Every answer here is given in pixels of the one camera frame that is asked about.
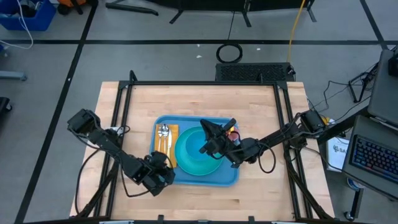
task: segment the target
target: keyboard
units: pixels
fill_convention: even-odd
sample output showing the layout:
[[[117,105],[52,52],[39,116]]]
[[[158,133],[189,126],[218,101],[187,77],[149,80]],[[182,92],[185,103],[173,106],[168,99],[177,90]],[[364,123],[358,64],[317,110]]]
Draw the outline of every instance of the keyboard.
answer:
[[[351,164],[398,183],[398,152],[360,135],[354,137]]]

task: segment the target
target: black metal frame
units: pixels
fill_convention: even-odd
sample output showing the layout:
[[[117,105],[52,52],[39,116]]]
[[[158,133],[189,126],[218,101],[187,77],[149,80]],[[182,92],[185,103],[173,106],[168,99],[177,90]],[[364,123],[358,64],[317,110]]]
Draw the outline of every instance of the black metal frame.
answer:
[[[292,107],[290,105],[290,98],[289,98],[289,93],[287,91],[287,84],[286,82],[223,82],[223,81],[210,81],[210,82],[185,82],[185,81],[171,81],[171,82],[157,82],[157,81],[137,81],[137,78],[134,74],[133,71],[130,71],[130,80],[129,81],[120,81],[119,86],[118,86],[118,92],[116,94],[116,101],[115,101],[115,106],[114,106],[114,111],[113,111],[113,118],[111,125],[115,126],[117,122],[117,117],[119,113],[119,107],[121,104],[121,95],[125,87],[127,86],[127,93],[126,93],[126,100],[124,102],[124,111],[123,111],[123,116],[122,116],[122,121],[121,124],[126,125],[127,122],[127,114],[129,110],[129,102],[131,99],[131,94],[132,94],[132,86],[133,85],[263,85],[263,86],[273,86],[274,88],[274,94],[275,94],[275,102],[276,102],[276,107],[277,107],[277,113],[279,117],[279,124],[281,127],[283,127],[284,123],[284,117],[283,117],[283,112],[282,112],[282,105],[280,102],[280,96],[279,96],[279,87],[282,89],[283,94],[284,94],[284,100],[286,104],[286,109],[287,109],[287,114],[288,114],[288,120],[292,121],[293,120],[293,113],[292,113]],[[284,150],[289,152],[288,145],[284,144]],[[290,154],[287,153],[286,162],[290,162]],[[306,185],[305,181],[305,174],[304,174],[304,169],[303,169],[303,164],[302,164],[302,158],[299,152],[296,152],[297,157],[296,159],[296,164],[297,164],[297,169],[299,176],[302,180],[302,182]],[[102,173],[101,173],[101,180],[100,184],[103,183],[104,178],[106,177],[109,169],[109,156],[105,155],[104,158],[104,164],[102,168]],[[116,180],[117,177],[112,181],[111,187],[109,190],[109,198],[106,206],[106,217],[111,216],[112,208],[113,208],[113,200],[114,200],[114,194],[115,194],[115,188],[116,188]],[[292,196],[292,205],[293,205],[293,214],[294,218],[298,219],[301,218],[300,214],[300,208],[299,208],[299,201],[297,198],[297,190],[295,186],[295,182],[293,179],[289,176],[289,186],[290,186],[290,193]],[[312,209],[305,197],[304,199],[304,204],[305,204],[305,211],[307,218],[313,218],[312,216]],[[102,198],[98,201],[95,207],[94,211],[94,217],[98,217],[100,215],[100,210],[101,210],[101,205],[102,205]]]
[[[155,2],[157,4],[162,4],[159,1],[156,0],[147,0],[150,2]],[[202,8],[202,7],[186,7],[182,4],[183,0],[177,0],[177,5],[175,6],[178,9],[178,12],[176,13],[176,15],[173,17],[173,19],[169,22],[170,24],[173,24],[180,16],[181,14],[186,11],[186,10],[222,10],[222,11],[236,11],[236,12],[242,12],[243,15],[243,19],[244,22],[246,23],[247,27],[251,27],[251,23],[250,20],[248,18],[248,12],[251,11],[250,9],[250,5],[252,0],[244,0],[244,4],[240,7],[231,7],[231,6],[226,6],[224,9],[220,9],[220,8],[216,8],[216,9],[212,9],[212,8]],[[312,22],[316,22],[317,20],[315,19],[315,16],[313,15],[313,12],[311,10],[311,6],[314,3],[315,0],[306,0],[305,3],[305,7],[307,8],[308,13],[310,14],[311,20]],[[283,6],[283,7],[277,7],[277,9],[284,9],[284,8],[294,8],[294,6]],[[260,8],[260,9],[256,9],[254,11],[263,11],[263,10],[268,10],[268,8]]]
[[[234,86],[241,86],[241,85],[253,85],[253,86],[272,86],[274,89],[274,95],[275,95],[275,103],[276,103],[276,108],[277,108],[277,114],[279,118],[279,125],[280,127],[283,127],[285,124],[284,122],[284,115],[282,112],[282,105],[280,102],[280,95],[279,95],[279,89],[282,89],[282,92],[284,94],[284,100],[285,100],[285,105],[286,105],[286,110],[287,110],[287,116],[288,120],[292,121],[293,120],[293,113],[292,113],[292,107],[290,104],[290,98],[289,98],[289,92],[287,89],[287,83],[286,81],[281,81],[281,82],[263,82],[262,80],[259,80],[258,82],[224,82],[224,81],[208,81],[208,82],[189,82],[189,81],[137,81],[137,78],[134,74],[133,71],[130,71],[130,80],[128,81],[119,81],[118,85],[118,92],[116,94],[116,101],[114,105],[114,110],[113,110],[113,117],[111,121],[111,125],[115,126],[117,124],[117,118],[119,114],[119,108],[121,105],[121,96],[123,93],[123,90],[127,87],[127,93],[126,93],[126,99],[124,100],[124,109],[123,109],[123,115],[122,115],[122,120],[121,120],[121,125],[124,126],[127,123],[127,114],[129,111],[129,105],[130,105],[130,99],[132,95],[132,87],[133,85],[214,85],[214,86],[223,86],[223,85],[234,85]],[[292,164],[291,157],[290,157],[290,149],[288,148],[288,145],[286,142],[283,143],[284,147],[284,159],[287,164]],[[304,175],[304,169],[303,169],[303,164],[302,164],[302,159],[299,153],[297,153],[295,156],[297,156],[296,165],[297,169],[299,172],[299,177],[302,183],[306,186],[305,184],[305,175]],[[101,173],[101,179],[100,179],[100,184],[104,182],[104,178],[107,176],[108,169],[109,169],[109,160],[110,157],[108,155],[105,155],[104,158],[104,163],[103,163],[103,168],[102,168],[102,173]],[[106,204],[106,213],[105,216],[100,216],[101,213],[101,205],[102,205],[102,196],[98,203],[95,206],[93,217],[77,217],[77,218],[71,218],[68,220],[52,220],[52,221],[45,221],[45,222],[38,222],[38,223],[100,223],[100,222],[105,222],[105,221],[111,221],[111,214],[112,214],[112,209],[113,209],[113,201],[114,201],[114,194],[116,191],[116,181],[117,181],[117,176],[115,175],[115,178],[111,182],[111,187],[109,188],[109,198],[108,202]],[[307,214],[307,218],[302,218],[300,215],[300,207],[299,207],[299,201],[297,198],[297,191],[296,191],[296,184],[289,176],[289,187],[290,187],[290,193],[292,195],[292,206],[293,206],[293,215],[295,222],[300,222],[300,223],[336,223],[335,220],[326,220],[326,219],[314,219],[312,217],[312,209],[310,204],[308,203],[307,199],[303,196],[303,201],[305,204],[305,212]],[[163,215],[158,216],[158,220],[134,220],[131,222],[126,221],[126,223],[142,223],[142,224],[193,224],[193,223],[206,223],[206,224],[227,224],[227,223],[234,223],[234,224],[271,224],[274,222],[259,222],[255,221],[254,217],[248,217],[248,221],[199,221],[199,220],[184,220],[184,221],[165,221]]]
[[[150,2],[157,2],[156,0],[146,0]],[[368,20],[370,21],[373,31],[377,36],[377,40],[294,40],[293,44],[294,45],[381,45],[382,48],[386,49],[387,45],[397,45],[398,40],[384,40],[382,38],[382,35],[377,27],[376,22],[373,19],[373,16],[367,7],[367,4],[365,0],[360,0],[361,4],[363,5],[364,11],[367,15]],[[311,6],[313,4],[314,0],[308,0],[307,4],[307,10],[308,13],[311,15]],[[275,45],[275,44],[282,44],[282,45],[287,45],[289,44],[289,40],[198,40],[198,39],[192,39],[192,40],[87,40],[87,35],[90,30],[90,25],[93,21],[94,15],[96,12],[96,5],[92,5],[90,14],[88,15],[85,27],[83,29],[83,33],[80,37],[80,39],[77,40],[36,40],[36,44],[77,44],[77,50],[73,56],[72,63],[70,65],[68,75],[65,78],[65,83],[62,87],[62,91],[60,94],[60,97],[58,99],[57,106],[55,108],[55,111],[53,113],[53,117],[51,119],[51,123],[49,126],[49,130],[47,131],[47,134],[44,139],[44,143],[42,145],[42,148],[40,150],[39,158],[37,159],[36,165],[33,170],[32,177],[29,181],[28,188],[25,192],[24,198],[22,200],[22,203],[20,205],[17,217],[15,222],[16,223],[23,223],[25,219],[25,215],[27,213],[27,208],[30,204],[30,201],[32,199],[35,187],[37,185],[39,175],[41,173],[41,170],[43,168],[43,164],[45,161],[45,158],[47,156],[47,153],[49,151],[50,143],[53,138],[55,129],[57,127],[57,123],[62,111],[62,108],[65,104],[65,100],[71,85],[71,81],[73,80],[73,76],[75,74],[76,66],[79,62],[80,55],[82,53],[82,48],[85,44],[98,44],[98,45],[159,45],[159,44],[225,44],[225,43],[237,43],[237,44],[266,44],[266,45]],[[12,44],[28,44],[30,43],[29,40],[20,40],[20,39],[9,39],[6,40],[9,43]],[[91,218],[74,218],[71,220],[55,220],[55,221],[47,221],[47,222],[40,222],[40,223],[98,223],[96,222],[97,220],[101,221],[106,221],[109,220],[109,217],[98,217],[95,218],[95,220],[91,220]],[[302,222],[302,223],[333,223],[332,221],[328,220],[317,220],[317,219],[307,219],[307,218],[296,218],[297,222]],[[136,220],[135,223],[161,223],[157,221],[141,221],[141,220]],[[196,223],[196,222],[177,222],[179,224],[183,223]],[[209,223],[229,223],[229,222],[209,222]]]

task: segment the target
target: yellow cable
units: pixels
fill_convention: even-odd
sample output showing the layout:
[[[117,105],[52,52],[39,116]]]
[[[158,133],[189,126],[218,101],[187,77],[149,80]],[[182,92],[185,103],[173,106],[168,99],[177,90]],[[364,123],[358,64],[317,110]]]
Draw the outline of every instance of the yellow cable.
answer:
[[[301,11],[303,11],[304,3],[305,3],[305,0],[303,0],[303,2],[301,3],[300,10],[298,11],[296,20],[294,21],[292,33],[290,34],[289,52],[287,53],[287,62],[290,62],[290,55],[292,54],[292,41],[293,41],[293,37],[294,37],[294,30],[296,29],[297,22],[299,21]]]

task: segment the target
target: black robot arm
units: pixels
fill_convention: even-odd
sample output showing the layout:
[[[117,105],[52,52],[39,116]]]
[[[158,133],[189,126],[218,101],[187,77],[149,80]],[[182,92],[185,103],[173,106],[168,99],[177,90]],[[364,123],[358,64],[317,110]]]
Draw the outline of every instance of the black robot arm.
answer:
[[[158,195],[164,187],[174,181],[174,171],[167,167],[167,156],[161,152],[152,152],[143,159],[125,153],[121,141],[113,129],[103,130],[100,118],[90,110],[80,110],[68,121],[68,130],[78,138],[85,138],[108,153],[123,172],[137,185],[144,187],[153,195]]]
[[[320,115],[316,111],[308,110],[296,114],[292,122],[260,140],[245,138],[240,140],[238,145],[235,145],[235,143],[228,138],[228,131],[235,125],[235,119],[229,121],[224,127],[205,119],[200,122],[207,140],[207,143],[200,149],[200,152],[207,153],[215,159],[220,159],[225,156],[231,161],[232,168],[238,168],[243,162],[248,162],[250,164],[255,163],[257,158],[262,156],[264,151],[282,142],[287,142],[288,145],[293,148],[301,149],[307,145],[306,138],[315,138],[326,128]],[[303,195],[308,199],[318,217],[332,220],[333,218],[322,209],[300,180],[292,162],[287,161],[286,166],[288,175],[291,176],[303,192]]]

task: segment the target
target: black cable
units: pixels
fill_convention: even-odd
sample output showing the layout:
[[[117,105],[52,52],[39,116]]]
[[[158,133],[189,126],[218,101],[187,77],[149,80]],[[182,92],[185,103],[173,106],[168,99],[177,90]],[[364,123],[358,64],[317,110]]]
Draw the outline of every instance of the black cable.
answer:
[[[120,127],[118,128],[118,130],[116,130],[116,133],[118,133],[119,130],[122,129],[122,128],[124,128],[124,129],[123,129],[123,132],[119,135],[119,138],[120,138],[121,136],[123,136],[124,134],[128,133],[128,132],[131,130],[130,126],[124,125],[124,126],[120,126]]]
[[[326,87],[325,91],[323,91],[323,97],[324,97],[324,99],[325,99],[326,108],[323,109],[323,110],[320,110],[319,112],[322,112],[322,111],[325,111],[325,110],[328,110],[328,109],[329,109],[328,99],[326,98],[326,92],[328,91],[328,89],[329,89],[331,83],[334,83],[334,84],[337,84],[337,85],[345,85],[346,88],[348,88],[348,84],[339,83],[339,82],[334,82],[334,81],[329,80],[329,81],[328,81],[328,86]]]
[[[127,191],[126,183],[124,182],[123,166],[122,166],[121,163],[120,163],[120,176],[121,176],[121,178],[122,178],[122,183],[123,183],[124,192],[126,193],[126,196],[127,196],[127,197],[129,197],[129,198],[138,197],[138,196],[147,194],[147,193],[150,191],[150,190],[146,190],[146,191],[144,191],[144,192],[141,192],[141,193],[138,193],[138,194],[135,194],[135,195],[129,194],[129,192]]]
[[[345,143],[345,142],[343,142],[342,140],[340,140],[340,138],[339,137],[336,137],[337,138],[337,140],[339,140],[339,142],[341,142],[341,143],[343,143],[343,144],[346,144],[346,145],[348,145],[349,143]]]
[[[79,209],[77,206],[77,198],[78,198],[78,194],[79,194],[79,185],[80,185],[80,176],[81,176],[81,172],[83,171],[83,168],[86,166],[87,162],[95,155],[97,154],[97,152],[99,152],[100,150],[97,149],[95,152],[93,152],[91,155],[89,155],[87,157],[87,159],[84,161],[84,163],[81,165],[80,170],[79,170],[79,174],[77,175],[77,183],[76,183],[76,192],[75,192],[75,210],[76,210],[76,214],[79,214]]]
[[[337,168],[337,167],[331,165],[331,164],[323,157],[323,155],[322,155],[320,152],[316,151],[315,149],[311,149],[311,148],[309,148],[309,147],[307,147],[307,146],[303,147],[302,149],[307,149],[307,150],[309,150],[309,151],[312,151],[312,152],[317,153],[317,154],[321,157],[321,159],[322,159],[326,164],[328,164],[330,167],[332,167],[332,168],[334,168],[334,169],[336,169],[336,170],[338,170],[338,171],[343,171],[342,169]]]
[[[128,128],[128,130],[124,130],[123,133],[121,133],[121,134],[118,136],[119,138],[120,138],[122,135],[128,133],[128,132],[131,130],[131,128],[130,128],[129,126],[125,125],[125,126],[119,127],[118,130],[117,130],[116,132],[118,132],[121,128]],[[77,177],[76,190],[75,190],[75,210],[76,210],[76,214],[79,214],[79,209],[78,209],[78,205],[77,205],[77,198],[78,198],[78,194],[79,194],[79,185],[80,185],[81,173],[83,172],[83,169],[84,169],[84,167],[86,166],[87,162],[88,162],[97,152],[99,152],[100,149],[102,149],[102,148],[92,146],[91,144],[88,144],[87,142],[85,142],[84,140],[82,140],[82,138],[86,138],[86,136],[84,136],[84,135],[79,135],[79,134],[77,134],[76,132],[74,132],[74,130],[72,130],[72,129],[69,129],[69,131],[71,131],[72,134],[73,134],[80,142],[82,142],[84,145],[86,145],[86,146],[88,146],[88,147],[90,147],[90,148],[92,148],[92,149],[96,149],[96,151],[93,152],[90,156],[88,156],[87,159],[83,162],[83,164],[82,164],[81,167],[80,167],[79,174],[78,174],[78,177]]]
[[[370,96],[366,97],[363,101],[361,101],[361,102],[355,104],[354,106],[352,106],[350,109],[348,109],[348,111],[347,111],[345,114],[343,114],[341,117],[337,118],[335,121],[338,121],[338,120],[340,120],[341,118],[344,118],[344,116],[346,116],[346,115],[348,114],[348,112],[350,112],[350,111],[351,111],[352,109],[354,109],[356,106],[358,106],[358,105],[360,105],[361,103],[365,102],[365,101],[366,101],[367,99],[369,99],[369,98],[370,98]]]
[[[270,173],[272,173],[272,172],[275,170],[275,167],[276,167],[276,156],[275,156],[275,153],[274,153],[274,151],[271,149],[271,147],[269,147],[267,144],[262,143],[262,142],[258,142],[258,143],[263,145],[262,149],[260,150],[259,154],[257,155],[257,158],[258,158],[258,161],[259,161],[259,167],[260,167],[261,171],[263,171],[264,173],[270,174]],[[265,151],[267,151],[267,150],[270,150],[270,151],[271,151],[272,156],[273,156],[273,158],[274,158],[274,164],[272,165],[272,168],[271,168],[270,171],[266,171],[266,170],[264,170],[264,169],[262,168],[261,159],[260,159],[260,156],[261,156],[262,152],[265,152]]]
[[[347,131],[344,132],[344,134],[347,134],[353,127],[348,128]]]
[[[295,156],[290,162],[293,162],[293,161],[296,160],[296,159],[297,159],[297,156]]]
[[[311,100],[308,97],[307,97],[307,100],[308,100],[308,102],[310,102],[310,104],[312,106],[312,109],[314,109],[314,105],[313,105],[313,103],[311,102]]]
[[[235,17],[235,11],[233,12],[233,15],[232,15],[231,26],[229,27],[229,33],[228,33],[228,39],[227,40],[229,40],[229,37],[231,35],[231,30],[232,30],[232,24],[234,22],[234,17]]]
[[[375,65],[377,65],[377,64],[378,64],[378,62],[377,62],[377,63],[374,63],[372,66],[370,66],[368,69],[366,69],[365,72],[363,72],[362,75],[361,75],[360,77],[362,77],[363,75],[366,75],[366,74],[367,74],[367,71],[369,71],[370,69],[373,69],[373,67],[374,67]],[[362,81],[362,85],[363,85],[363,80],[362,80],[361,78],[358,79],[358,80],[356,80],[356,81],[355,81],[353,84],[351,84],[351,85],[356,86],[355,83],[357,83],[357,82],[359,82],[359,81]],[[338,91],[337,93],[333,94],[332,96],[326,98],[325,92],[326,92],[327,89],[329,88],[330,82],[335,83],[335,84],[338,84],[338,85],[345,85],[346,87],[345,87],[344,89]],[[339,94],[339,93],[341,93],[342,91],[346,90],[348,87],[349,87],[349,85],[346,84],[346,83],[339,83],[339,82],[334,82],[334,81],[329,80],[329,81],[328,81],[328,87],[327,87],[326,90],[323,92],[323,96],[325,97],[325,99],[322,100],[321,102],[317,103],[315,106],[313,106],[312,109],[315,109],[316,106],[318,106],[319,104],[323,103],[324,101],[326,102],[326,109],[322,109],[322,110],[320,110],[319,112],[322,112],[322,111],[325,111],[325,110],[329,109],[329,104],[327,103],[327,100],[329,100],[330,98],[333,98],[333,97],[336,96],[337,94]]]
[[[220,51],[222,48],[226,47],[226,46],[232,46],[232,47],[236,47],[239,50],[239,56],[232,60],[232,61],[224,61],[223,59],[221,59],[220,57]],[[239,44],[223,44],[220,47],[218,47],[217,52],[216,52],[216,58],[219,62],[221,63],[238,63],[242,60],[243,57],[243,49]]]

